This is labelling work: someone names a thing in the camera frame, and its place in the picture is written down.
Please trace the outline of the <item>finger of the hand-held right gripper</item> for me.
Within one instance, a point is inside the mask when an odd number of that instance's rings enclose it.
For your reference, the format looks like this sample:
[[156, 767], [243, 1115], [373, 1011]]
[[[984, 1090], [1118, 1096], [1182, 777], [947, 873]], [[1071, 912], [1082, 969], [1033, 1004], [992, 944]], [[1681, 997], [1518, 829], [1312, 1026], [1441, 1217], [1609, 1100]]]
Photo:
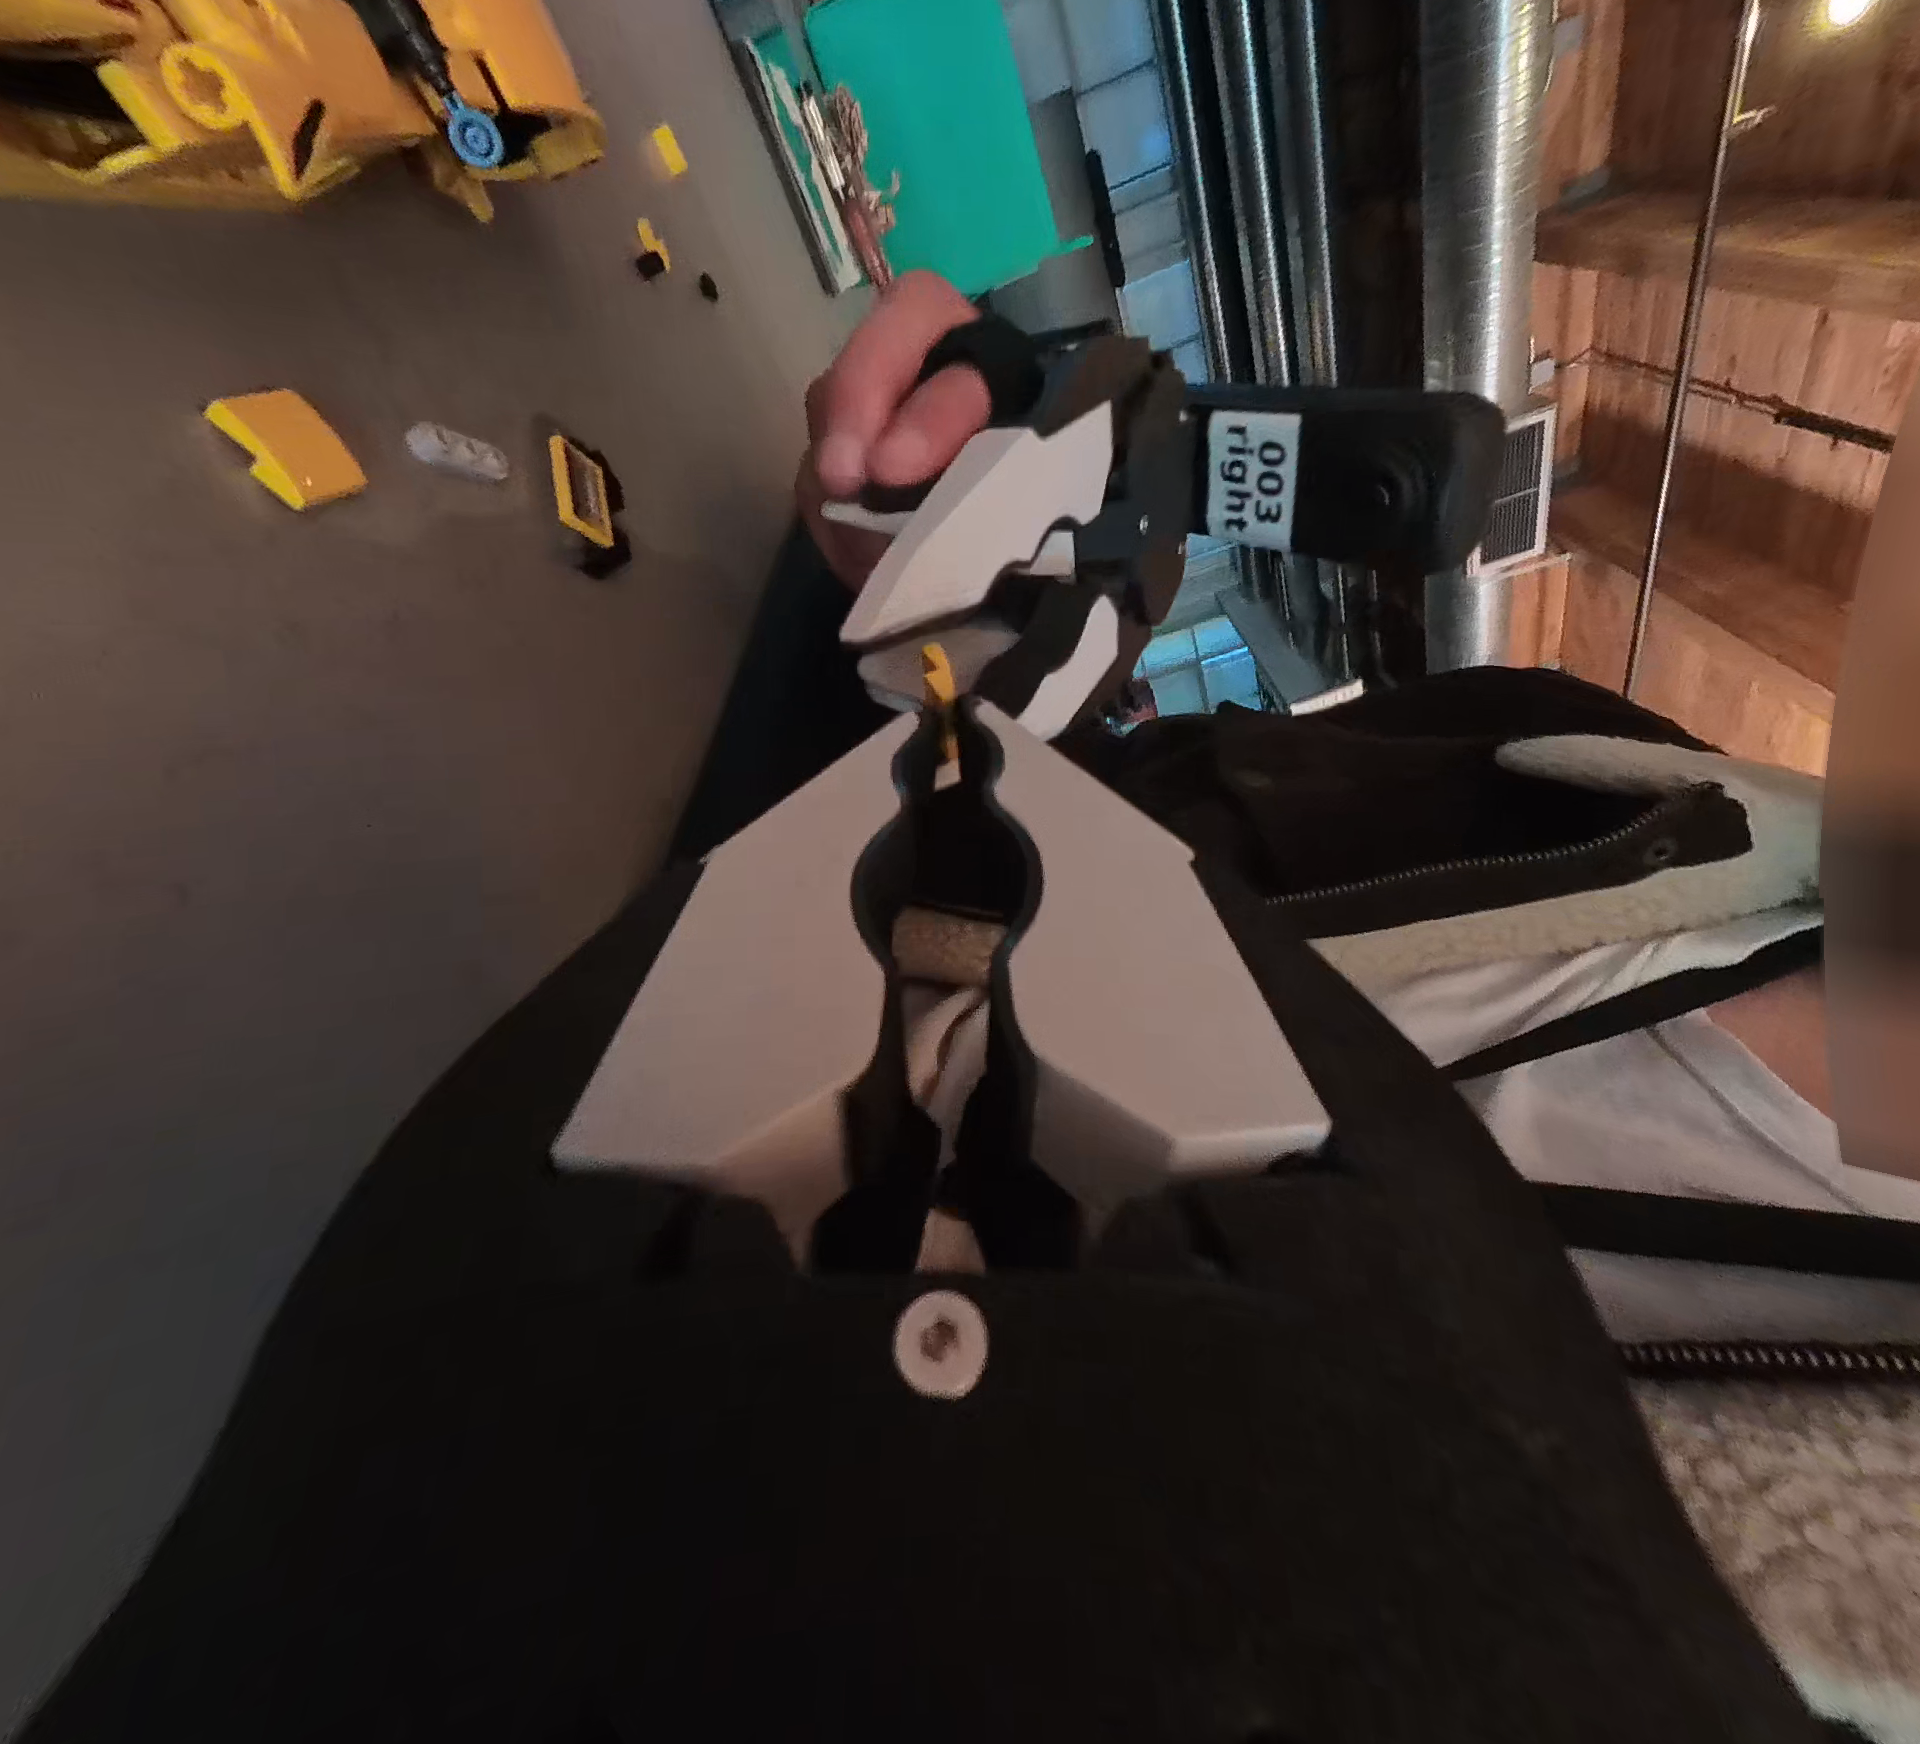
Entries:
[[984, 614], [915, 626], [861, 653], [870, 695], [897, 710], [917, 710], [924, 651], [944, 651], [954, 692], [991, 705], [1041, 742], [1068, 729], [1115, 681], [1123, 643], [1112, 597], [1041, 597], [1023, 626]]
[[851, 597], [838, 638], [868, 651], [974, 613], [992, 586], [1083, 530], [1108, 498], [1113, 408], [1095, 403], [1055, 433], [989, 428], [945, 465]]

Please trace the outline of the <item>metal ceiling pipes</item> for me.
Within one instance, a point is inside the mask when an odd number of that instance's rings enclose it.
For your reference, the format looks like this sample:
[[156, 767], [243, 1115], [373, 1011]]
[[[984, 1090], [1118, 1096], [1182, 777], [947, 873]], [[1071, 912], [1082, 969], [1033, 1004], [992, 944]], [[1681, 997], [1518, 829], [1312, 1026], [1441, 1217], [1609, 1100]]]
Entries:
[[1339, 377], [1317, 0], [1149, 0], [1216, 381]]

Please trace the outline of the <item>metal air duct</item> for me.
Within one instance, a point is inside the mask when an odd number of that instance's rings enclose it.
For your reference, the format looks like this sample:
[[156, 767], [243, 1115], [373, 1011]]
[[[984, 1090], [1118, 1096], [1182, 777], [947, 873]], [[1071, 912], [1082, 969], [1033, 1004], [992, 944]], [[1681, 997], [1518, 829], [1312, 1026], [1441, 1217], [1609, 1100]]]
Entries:
[[1548, 0], [1417, 0], [1424, 384], [1530, 394]]

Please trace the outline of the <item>yellow curved panel brick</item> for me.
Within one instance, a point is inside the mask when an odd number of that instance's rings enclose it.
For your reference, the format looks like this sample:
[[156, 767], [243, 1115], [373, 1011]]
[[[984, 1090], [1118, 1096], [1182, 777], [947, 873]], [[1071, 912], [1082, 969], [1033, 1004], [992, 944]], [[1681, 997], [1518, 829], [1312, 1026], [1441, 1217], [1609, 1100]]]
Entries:
[[247, 473], [274, 503], [314, 510], [366, 490], [366, 477], [347, 443], [322, 414], [287, 387], [220, 394], [201, 416], [247, 456]]

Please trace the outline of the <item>wooden ship model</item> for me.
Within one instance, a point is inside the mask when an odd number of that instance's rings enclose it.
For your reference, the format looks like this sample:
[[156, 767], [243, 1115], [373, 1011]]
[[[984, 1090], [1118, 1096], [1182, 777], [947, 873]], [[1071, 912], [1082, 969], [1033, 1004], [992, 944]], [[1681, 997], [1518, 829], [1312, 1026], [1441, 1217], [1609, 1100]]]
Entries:
[[892, 283], [885, 238], [895, 226], [895, 179], [887, 191], [868, 174], [870, 132], [851, 90], [814, 85], [798, 90], [801, 129], [806, 137], [814, 179], [824, 188], [838, 233], [851, 250], [865, 285], [883, 292]]

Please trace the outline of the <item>yellow licence plate brick assembly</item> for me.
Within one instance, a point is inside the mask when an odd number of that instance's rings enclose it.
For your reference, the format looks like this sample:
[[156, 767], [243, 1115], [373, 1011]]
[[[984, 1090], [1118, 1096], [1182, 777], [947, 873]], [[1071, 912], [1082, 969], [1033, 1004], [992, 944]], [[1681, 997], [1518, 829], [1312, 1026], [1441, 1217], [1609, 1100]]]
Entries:
[[631, 561], [621, 525], [623, 492], [606, 456], [552, 428], [542, 440], [561, 527], [567, 532], [578, 571], [608, 579]]

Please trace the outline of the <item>green plastic bin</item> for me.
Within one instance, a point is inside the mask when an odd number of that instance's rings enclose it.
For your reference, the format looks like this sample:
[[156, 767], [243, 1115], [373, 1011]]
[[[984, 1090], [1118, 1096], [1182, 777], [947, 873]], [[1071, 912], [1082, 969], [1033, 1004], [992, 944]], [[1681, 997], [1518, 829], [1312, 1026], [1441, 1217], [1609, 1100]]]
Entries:
[[821, 0], [803, 28], [824, 85], [860, 107], [892, 273], [979, 295], [1092, 245], [1055, 216], [1001, 0]]

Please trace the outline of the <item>person's right hand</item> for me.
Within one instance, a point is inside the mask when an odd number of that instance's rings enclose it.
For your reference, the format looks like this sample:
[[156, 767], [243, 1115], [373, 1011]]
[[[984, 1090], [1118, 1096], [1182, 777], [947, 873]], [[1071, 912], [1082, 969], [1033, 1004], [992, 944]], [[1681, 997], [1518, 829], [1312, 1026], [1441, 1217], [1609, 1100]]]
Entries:
[[885, 537], [824, 519], [824, 503], [855, 503], [868, 487], [905, 490], [940, 477], [991, 421], [984, 377], [950, 364], [922, 367], [945, 332], [977, 319], [945, 278], [910, 268], [877, 300], [806, 389], [806, 450], [794, 480], [803, 530], [835, 579], [860, 589]]

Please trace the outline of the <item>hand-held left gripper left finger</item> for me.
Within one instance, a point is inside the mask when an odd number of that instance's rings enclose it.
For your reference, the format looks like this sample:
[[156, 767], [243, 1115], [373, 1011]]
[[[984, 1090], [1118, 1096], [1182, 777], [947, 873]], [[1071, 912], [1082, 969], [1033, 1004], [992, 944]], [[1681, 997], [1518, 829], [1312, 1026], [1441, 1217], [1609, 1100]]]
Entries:
[[962, 1096], [962, 991], [900, 976], [902, 796], [940, 718], [892, 718], [707, 855], [569, 1117], [564, 1172], [762, 1206], [806, 1266], [924, 1266]]

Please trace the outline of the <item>yellow toy brick car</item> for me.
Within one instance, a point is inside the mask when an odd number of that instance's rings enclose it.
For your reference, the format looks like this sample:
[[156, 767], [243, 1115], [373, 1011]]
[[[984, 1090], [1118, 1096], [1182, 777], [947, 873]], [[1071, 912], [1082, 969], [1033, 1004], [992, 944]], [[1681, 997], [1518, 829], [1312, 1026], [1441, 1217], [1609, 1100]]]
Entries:
[[606, 147], [542, 0], [1, 0], [1, 193], [287, 211], [406, 157], [492, 186]]

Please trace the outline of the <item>wall vent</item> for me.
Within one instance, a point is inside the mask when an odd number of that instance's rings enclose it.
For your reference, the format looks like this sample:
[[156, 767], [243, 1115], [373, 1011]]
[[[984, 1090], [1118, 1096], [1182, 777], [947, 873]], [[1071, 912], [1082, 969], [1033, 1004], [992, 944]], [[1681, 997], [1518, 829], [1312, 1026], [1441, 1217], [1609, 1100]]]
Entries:
[[1557, 408], [1538, 401], [1506, 424], [1475, 576], [1506, 576], [1548, 557]]

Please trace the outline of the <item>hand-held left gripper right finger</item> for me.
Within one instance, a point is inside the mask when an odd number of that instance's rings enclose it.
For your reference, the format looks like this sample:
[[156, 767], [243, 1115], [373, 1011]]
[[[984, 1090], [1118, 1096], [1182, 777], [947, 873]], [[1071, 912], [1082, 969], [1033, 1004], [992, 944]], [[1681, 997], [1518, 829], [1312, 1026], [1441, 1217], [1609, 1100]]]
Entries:
[[1023, 868], [952, 1162], [987, 1266], [1071, 1266], [1127, 1202], [1320, 1155], [1328, 1110], [1189, 844], [998, 707], [966, 727]]

